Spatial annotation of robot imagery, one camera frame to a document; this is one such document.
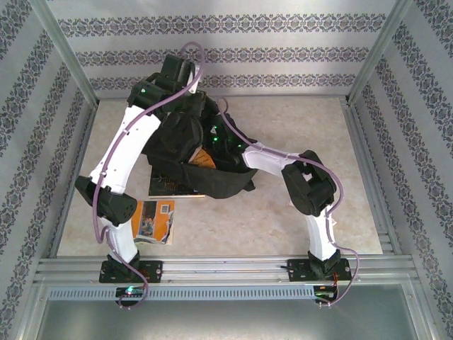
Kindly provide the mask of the orange Huckleberry Finn paperback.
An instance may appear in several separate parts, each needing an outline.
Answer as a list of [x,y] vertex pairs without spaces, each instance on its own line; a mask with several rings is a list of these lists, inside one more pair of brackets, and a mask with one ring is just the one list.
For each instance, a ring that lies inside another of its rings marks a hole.
[[202,168],[216,168],[213,158],[211,158],[211,156],[203,148],[199,149],[196,154],[192,155],[188,163]]

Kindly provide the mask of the black backpack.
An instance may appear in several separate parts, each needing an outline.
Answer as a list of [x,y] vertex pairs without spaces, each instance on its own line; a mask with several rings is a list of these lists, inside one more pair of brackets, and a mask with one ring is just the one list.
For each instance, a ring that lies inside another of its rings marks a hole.
[[252,178],[256,170],[234,173],[188,163],[191,156],[203,148],[202,123],[216,115],[221,116],[218,105],[206,93],[200,91],[184,96],[161,111],[166,114],[164,122],[142,149],[149,165],[211,198],[230,198],[242,190],[255,189]]

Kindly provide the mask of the black paperback book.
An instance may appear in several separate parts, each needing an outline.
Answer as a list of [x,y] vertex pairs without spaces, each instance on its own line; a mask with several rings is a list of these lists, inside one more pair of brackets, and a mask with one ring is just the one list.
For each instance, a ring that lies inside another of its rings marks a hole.
[[175,182],[167,175],[159,172],[155,167],[151,168],[149,182],[149,198],[201,198],[204,194],[195,189]]

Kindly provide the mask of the orange picture magazine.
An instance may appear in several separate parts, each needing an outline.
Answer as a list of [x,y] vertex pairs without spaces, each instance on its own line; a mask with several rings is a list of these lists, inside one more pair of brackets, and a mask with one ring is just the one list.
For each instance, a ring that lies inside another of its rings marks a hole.
[[174,200],[139,200],[132,216],[132,234],[136,244],[171,244]]

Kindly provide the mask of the left controller board green light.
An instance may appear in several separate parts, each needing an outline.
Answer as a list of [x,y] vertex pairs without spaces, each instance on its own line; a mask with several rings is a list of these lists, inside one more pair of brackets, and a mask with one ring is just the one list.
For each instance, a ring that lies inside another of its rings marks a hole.
[[126,298],[140,298],[144,294],[144,288],[141,286],[128,286],[116,288],[115,296],[116,298],[126,297]]

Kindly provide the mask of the right controller board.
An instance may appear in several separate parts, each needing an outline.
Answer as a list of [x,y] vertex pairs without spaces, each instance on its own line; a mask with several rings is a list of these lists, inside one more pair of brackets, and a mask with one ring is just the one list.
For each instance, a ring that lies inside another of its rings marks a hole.
[[315,286],[314,293],[316,298],[322,302],[333,302],[338,296],[338,288],[336,286]]

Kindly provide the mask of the aluminium frame rear rail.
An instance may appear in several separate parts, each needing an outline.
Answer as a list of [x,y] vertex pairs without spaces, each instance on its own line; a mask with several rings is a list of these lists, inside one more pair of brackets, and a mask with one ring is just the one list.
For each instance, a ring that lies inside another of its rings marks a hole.
[[[286,98],[286,97],[296,97],[296,98],[339,98],[348,100],[348,95],[346,94],[314,94],[314,93],[208,93],[210,98]],[[101,95],[98,95],[99,101],[106,100],[120,100],[126,101],[127,96],[124,93],[113,93],[105,92]]]

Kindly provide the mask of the aluminium frame post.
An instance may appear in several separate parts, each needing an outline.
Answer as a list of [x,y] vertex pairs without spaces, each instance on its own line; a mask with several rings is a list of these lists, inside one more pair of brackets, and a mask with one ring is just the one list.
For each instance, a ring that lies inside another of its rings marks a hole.
[[57,19],[54,17],[46,0],[28,0],[30,5],[39,18],[44,29],[56,47],[60,57],[68,67],[71,75],[81,89],[85,99],[92,105],[98,106],[99,99],[88,80],[75,52],[72,50],[67,38],[60,28]]
[[414,0],[396,0],[364,64],[359,70],[349,94],[346,96],[346,101],[349,105],[354,104],[358,100],[374,68],[382,58],[387,45],[413,2]]

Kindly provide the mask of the aluminium frame side rail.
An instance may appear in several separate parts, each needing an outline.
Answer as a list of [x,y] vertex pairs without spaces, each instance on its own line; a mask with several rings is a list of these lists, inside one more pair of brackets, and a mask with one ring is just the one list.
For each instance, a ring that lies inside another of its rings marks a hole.
[[348,128],[377,234],[379,235],[382,251],[388,255],[402,255],[403,252],[395,233],[391,214],[386,206],[379,178],[372,162],[372,155],[367,146],[365,134],[362,131],[357,113],[350,106],[346,97],[340,98],[340,106]]
[[75,132],[71,136],[71,144],[65,154],[67,158],[59,178],[62,185],[57,193],[54,194],[54,200],[52,201],[52,204],[58,210],[55,211],[55,219],[46,239],[47,243],[42,253],[42,258],[54,258],[57,256],[59,243],[62,239],[64,226],[74,196],[74,183],[81,169],[97,110],[98,104],[85,109],[77,121]]

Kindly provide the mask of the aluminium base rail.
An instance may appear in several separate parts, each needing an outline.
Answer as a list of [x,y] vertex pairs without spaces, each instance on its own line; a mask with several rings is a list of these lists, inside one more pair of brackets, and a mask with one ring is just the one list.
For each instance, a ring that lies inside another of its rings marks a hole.
[[[161,282],[167,284],[274,284],[289,281],[283,268],[286,256],[252,257],[156,257],[163,262]],[[41,259],[33,283],[55,285],[97,284],[103,258],[99,256],[62,256]],[[367,279],[417,279],[413,258],[408,255],[364,255],[360,257],[357,282]]]

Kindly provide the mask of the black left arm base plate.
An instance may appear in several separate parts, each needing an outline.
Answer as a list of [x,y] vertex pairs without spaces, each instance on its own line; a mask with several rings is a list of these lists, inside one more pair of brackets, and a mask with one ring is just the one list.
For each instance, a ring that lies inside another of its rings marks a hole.
[[[160,283],[163,273],[162,261],[138,261],[138,271],[148,283]],[[99,274],[100,283],[143,283],[144,280],[116,260],[104,261]]]

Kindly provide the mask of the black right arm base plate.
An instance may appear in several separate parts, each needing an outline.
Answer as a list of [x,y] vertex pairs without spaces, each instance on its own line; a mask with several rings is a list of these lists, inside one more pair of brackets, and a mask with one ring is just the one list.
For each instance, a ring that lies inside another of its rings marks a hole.
[[334,281],[334,273],[338,275],[340,281],[348,281],[352,278],[352,270],[347,259],[340,259],[326,273],[316,269],[309,259],[289,259],[286,269],[290,282]]

